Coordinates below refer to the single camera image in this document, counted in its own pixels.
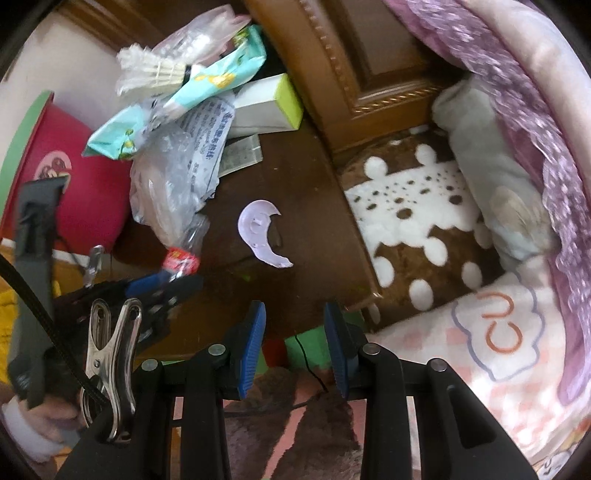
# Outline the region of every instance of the brown blanket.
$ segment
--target brown blanket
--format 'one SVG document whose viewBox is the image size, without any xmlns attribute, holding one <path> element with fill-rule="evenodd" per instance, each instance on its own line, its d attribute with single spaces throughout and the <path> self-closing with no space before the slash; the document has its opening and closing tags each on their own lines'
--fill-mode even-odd
<svg viewBox="0 0 591 480">
<path fill-rule="evenodd" d="M 372 330 L 444 305 L 503 273 L 444 135 L 415 129 L 376 142 L 340 175 L 382 287 L 383 298 L 368 310 Z"/>
</svg>

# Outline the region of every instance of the white wall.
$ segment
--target white wall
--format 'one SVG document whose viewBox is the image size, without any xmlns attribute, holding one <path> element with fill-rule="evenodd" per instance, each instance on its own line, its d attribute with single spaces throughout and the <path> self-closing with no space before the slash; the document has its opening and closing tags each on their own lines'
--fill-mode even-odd
<svg viewBox="0 0 591 480">
<path fill-rule="evenodd" d="M 23 116 L 42 90 L 91 129 L 119 110 L 116 52 L 59 14 L 33 32 L 0 83 L 0 163 Z"/>
</svg>

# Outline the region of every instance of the printed label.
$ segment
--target printed label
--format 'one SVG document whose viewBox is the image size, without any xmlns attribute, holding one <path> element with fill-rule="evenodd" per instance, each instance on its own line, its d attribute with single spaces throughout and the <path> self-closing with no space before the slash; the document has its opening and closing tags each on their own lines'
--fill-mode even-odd
<svg viewBox="0 0 591 480">
<path fill-rule="evenodd" d="M 199 257 L 180 248 L 171 247 L 168 249 L 162 268 L 181 277 L 195 273 L 200 263 Z"/>
</svg>

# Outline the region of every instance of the green rim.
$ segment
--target green rim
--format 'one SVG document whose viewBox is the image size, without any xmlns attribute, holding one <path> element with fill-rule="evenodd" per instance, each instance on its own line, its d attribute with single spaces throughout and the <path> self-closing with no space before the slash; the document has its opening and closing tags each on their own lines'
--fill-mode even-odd
<svg viewBox="0 0 591 480">
<path fill-rule="evenodd" d="M 39 117 L 52 95 L 53 92 L 45 90 L 36 98 L 18 126 L 14 137 L 12 137 L 6 157 L 4 157 L 4 163 L 2 163 L 0 169 L 0 218 L 4 216 L 12 182 L 17 174 L 18 166 L 21 164 L 22 156 L 27 149 Z"/>
</svg>

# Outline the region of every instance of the red bucket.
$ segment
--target red bucket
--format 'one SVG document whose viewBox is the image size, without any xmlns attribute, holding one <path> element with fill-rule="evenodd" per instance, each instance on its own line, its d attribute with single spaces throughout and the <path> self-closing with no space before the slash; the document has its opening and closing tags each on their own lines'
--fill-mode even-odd
<svg viewBox="0 0 591 480">
<path fill-rule="evenodd" d="M 53 92 L 33 102 L 14 135 L 0 170 L 0 233 L 14 239 L 20 185 L 69 176 L 57 210 L 57 231 L 74 253 L 95 245 L 110 251 L 129 216 L 131 162 L 82 157 L 91 130 L 53 104 Z M 56 248 L 66 249 L 59 242 Z"/>
</svg>

